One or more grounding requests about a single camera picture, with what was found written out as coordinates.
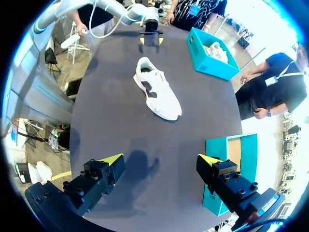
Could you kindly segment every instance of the teal shoe box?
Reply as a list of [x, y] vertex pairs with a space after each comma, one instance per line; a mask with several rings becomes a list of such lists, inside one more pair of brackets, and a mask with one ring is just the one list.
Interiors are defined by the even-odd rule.
[[[192, 28], [186, 41], [196, 71], [213, 75], [224, 80], [230, 80], [239, 72], [239, 67], [225, 43], [217, 37], [202, 30]], [[219, 42], [220, 47], [226, 51], [228, 64], [214, 59], [207, 54], [204, 46], [210, 47], [214, 42]]]
[[[238, 165], [238, 171], [254, 182], [257, 169], [257, 134], [242, 134], [206, 140], [206, 155], [220, 160], [230, 159]], [[228, 211], [220, 197], [204, 187], [203, 206], [220, 216]]]

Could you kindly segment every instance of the table surface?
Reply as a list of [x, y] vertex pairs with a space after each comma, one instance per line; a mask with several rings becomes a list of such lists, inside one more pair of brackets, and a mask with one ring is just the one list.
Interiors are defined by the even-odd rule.
[[[73, 177], [90, 159], [123, 153], [126, 170], [111, 195], [85, 218], [118, 232], [205, 231], [229, 217], [202, 206], [204, 183], [196, 172], [205, 140], [241, 133], [230, 82], [196, 72], [187, 31], [164, 32], [140, 45], [137, 25], [120, 26], [100, 45], [81, 83], [70, 133]], [[133, 80], [139, 58], [148, 57], [178, 98], [183, 115], [165, 121], [147, 106]]]

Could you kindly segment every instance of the bolt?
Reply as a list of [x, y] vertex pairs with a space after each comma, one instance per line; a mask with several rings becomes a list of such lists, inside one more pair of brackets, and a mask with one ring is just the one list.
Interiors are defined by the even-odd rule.
[[80, 195], [80, 196], [83, 196], [83, 195], [84, 195], [84, 191], [83, 191], [81, 188], [78, 188], [78, 189], [76, 190], [76, 193], [77, 193], [78, 195]]
[[98, 175], [94, 173], [94, 174], [91, 175], [91, 178], [94, 179], [94, 180], [97, 180], [98, 179]]
[[243, 197], [243, 196], [245, 195], [245, 193], [246, 193], [246, 191], [245, 191], [244, 189], [240, 189], [240, 190], [238, 191], [238, 195], [239, 195], [240, 197]]
[[225, 175], [225, 176], [224, 176], [224, 182], [229, 181], [229, 179], [230, 179], [230, 176], [229, 176], [229, 175]]
[[241, 172], [235, 172], [235, 177], [239, 178], [241, 176]]
[[50, 197], [50, 194], [49, 194], [49, 192], [45, 192], [45, 193], [43, 194], [43, 196], [44, 196], [45, 198], [49, 198], [49, 197]]
[[257, 182], [252, 182], [250, 189], [251, 189], [251, 190], [256, 190], [256, 189], [257, 189], [257, 186], [258, 186], [258, 183], [257, 183]]
[[36, 203], [36, 204], [40, 204], [41, 202], [42, 202], [42, 199], [41, 199], [41, 198], [37, 197], [37, 198], [35, 199], [35, 203]]

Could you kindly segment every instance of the sneaker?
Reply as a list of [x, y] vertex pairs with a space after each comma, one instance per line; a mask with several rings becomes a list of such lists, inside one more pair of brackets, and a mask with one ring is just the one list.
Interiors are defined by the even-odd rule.
[[175, 121], [182, 115], [182, 108], [169, 87], [164, 73], [158, 70], [147, 57], [142, 57], [136, 68], [134, 80], [146, 95], [146, 104], [156, 115]]

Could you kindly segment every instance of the badge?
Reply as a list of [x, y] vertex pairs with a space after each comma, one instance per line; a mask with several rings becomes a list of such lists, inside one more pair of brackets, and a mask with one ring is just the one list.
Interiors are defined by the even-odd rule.
[[278, 82], [278, 80], [277, 80], [276, 76], [273, 76], [273, 77], [265, 80], [265, 83], [266, 83], [267, 87], [270, 86], [270, 85], [273, 85], [273, 84], [275, 84], [277, 82]]
[[191, 4], [189, 8], [189, 14], [193, 16], [197, 16], [200, 9], [201, 9], [200, 5]]

